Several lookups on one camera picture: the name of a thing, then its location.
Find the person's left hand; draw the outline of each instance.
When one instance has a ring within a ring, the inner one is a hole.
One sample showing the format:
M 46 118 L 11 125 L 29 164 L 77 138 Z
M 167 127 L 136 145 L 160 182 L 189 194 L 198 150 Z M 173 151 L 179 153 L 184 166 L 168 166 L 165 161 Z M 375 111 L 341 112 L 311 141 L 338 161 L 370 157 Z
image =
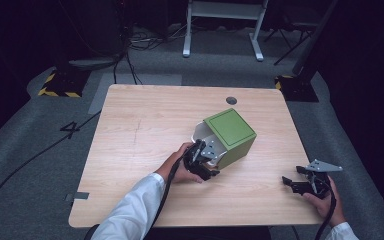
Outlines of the person's left hand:
M 179 159 L 183 153 L 186 151 L 186 149 L 191 146 L 193 143 L 183 143 L 182 146 L 180 146 L 179 150 L 177 152 L 174 152 L 170 155 L 170 157 L 167 158 L 167 160 L 155 171 L 155 173 L 158 173 L 161 175 L 161 177 L 164 178 L 164 181 L 167 182 L 168 175 L 170 174 L 171 167 L 176 162 L 177 159 Z M 202 183 L 204 180 L 196 174 L 193 174 L 186 170 L 185 165 L 183 161 L 180 161 L 179 168 L 176 171 L 176 174 L 174 175 L 173 183 L 176 182 L 182 182 L 182 181 L 194 181 L 197 183 Z

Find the black chair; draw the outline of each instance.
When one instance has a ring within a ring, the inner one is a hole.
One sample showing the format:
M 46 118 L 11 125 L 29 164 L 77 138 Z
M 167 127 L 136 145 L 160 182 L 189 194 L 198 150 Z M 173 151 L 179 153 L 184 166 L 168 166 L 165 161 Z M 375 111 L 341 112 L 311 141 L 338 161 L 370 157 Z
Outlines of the black chair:
M 285 0 L 270 0 L 267 10 L 271 10 L 269 17 L 271 17 L 270 29 L 273 29 L 272 33 L 264 39 L 264 42 L 268 41 L 273 34 L 280 32 L 283 39 L 289 46 L 289 51 L 282 55 L 274 65 L 277 65 L 292 51 L 299 47 L 305 40 L 307 40 L 316 28 L 319 26 L 322 16 L 316 11 L 315 7 L 308 4 L 298 5 L 304 3 L 302 1 L 287 2 Z M 299 41 L 295 45 L 291 45 L 286 38 L 284 31 L 292 32 L 299 31 L 301 33 Z

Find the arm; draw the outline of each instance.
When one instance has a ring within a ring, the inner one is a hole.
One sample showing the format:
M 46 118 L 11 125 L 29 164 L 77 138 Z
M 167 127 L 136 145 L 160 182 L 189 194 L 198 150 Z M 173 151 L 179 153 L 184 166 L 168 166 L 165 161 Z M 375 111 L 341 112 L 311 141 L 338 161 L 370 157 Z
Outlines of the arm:
M 331 177 L 329 177 L 329 180 L 330 180 L 330 185 L 332 187 L 332 191 L 335 194 L 336 207 L 335 207 L 335 211 L 333 212 L 332 218 L 330 219 L 330 222 L 329 222 L 329 225 L 332 228 L 332 230 L 327 235 L 326 240 L 358 239 L 354 235 L 354 232 L 352 231 L 351 226 L 347 223 L 347 220 L 345 219 L 345 215 L 342 210 L 341 197 L 339 196 L 338 189 L 336 188 L 335 182 L 332 180 Z M 317 209 L 321 217 L 326 218 L 330 208 L 330 198 L 331 198 L 330 194 L 324 199 L 319 199 L 318 197 L 310 193 L 304 193 L 303 197 Z
M 168 179 L 171 167 L 188 146 L 190 143 L 184 143 L 177 152 L 171 154 L 157 171 L 136 183 L 99 225 L 92 239 L 143 239 L 160 206 L 164 184 Z M 203 182 L 199 176 L 188 172 L 181 161 L 173 182 L 184 180 Z

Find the hand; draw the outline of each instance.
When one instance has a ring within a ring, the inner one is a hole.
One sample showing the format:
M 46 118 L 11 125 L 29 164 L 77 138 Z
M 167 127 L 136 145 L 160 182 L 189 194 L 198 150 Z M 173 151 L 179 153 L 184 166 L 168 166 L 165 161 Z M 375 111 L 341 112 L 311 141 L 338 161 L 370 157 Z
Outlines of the hand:
M 338 224 L 346 222 L 346 220 L 345 220 L 344 213 L 342 211 L 342 202 L 341 202 L 341 198 L 339 196 L 338 190 L 336 189 L 335 182 L 332 180 L 330 176 L 329 176 L 329 180 L 330 180 L 330 186 L 336 198 L 335 211 L 333 212 L 332 218 L 330 219 L 330 222 L 329 222 L 329 225 L 333 228 Z M 326 196 L 324 199 L 320 199 L 311 193 L 304 193 L 303 197 L 317 209 L 321 217 L 326 218 L 330 208 L 330 200 L 331 200 L 330 192 L 329 192 L 329 195 Z
M 161 165 L 160 168 L 155 171 L 155 173 L 158 173 L 161 175 L 161 177 L 164 178 L 164 181 L 167 182 L 168 175 L 170 174 L 171 167 L 176 162 L 177 159 L 179 159 L 183 153 L 186 151 L 186 149 L 191 146 L 193 143 L 183 143 L 182 146 L 177 150 L 177 152 L 174 152 L 170 155 L 170 157 L 167 158 L 167 160 Z M 204 180 L 202 180 L 201 177 L 199 177 L 196 174 L 193 174 L 186 170 L 185 165 L 183 161 L 180 161 L 179 168 L 176 171 L 176 174 L 174 175 L 173 183 L 176 182 L 182 182 L 182 181 L 194 181 L 197 183 L 202 183 Z

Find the person's right hand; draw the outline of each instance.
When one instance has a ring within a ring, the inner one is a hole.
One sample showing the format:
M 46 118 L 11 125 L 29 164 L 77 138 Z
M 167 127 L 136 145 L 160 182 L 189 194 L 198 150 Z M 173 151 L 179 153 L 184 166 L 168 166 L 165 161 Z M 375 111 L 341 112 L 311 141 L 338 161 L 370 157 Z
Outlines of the person's right hand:
M 342 211 L 342 202 L 338 193 L 338 189 L 336 188 L 335 182 L 332 180 L 330 176 L 329 176 L 329 180 L 330 180 L 330 186 L 336 198 L 335 211 L 333 212 L 332 218 L 330 219 L 330 222 L 329 222 L 329 225 L 333 228 L 338 224 L 346 222 L 346 220 L 345 220 L 344 212 Z M 329 192 L 329 195 L 326 196 L 324 199 L 320 199 L 311 193 L 304 193 L 303 197 L 317 209 L 321 217 L 326 218 L 330 208 L 330 200 L 331 200 L 330 192 Z

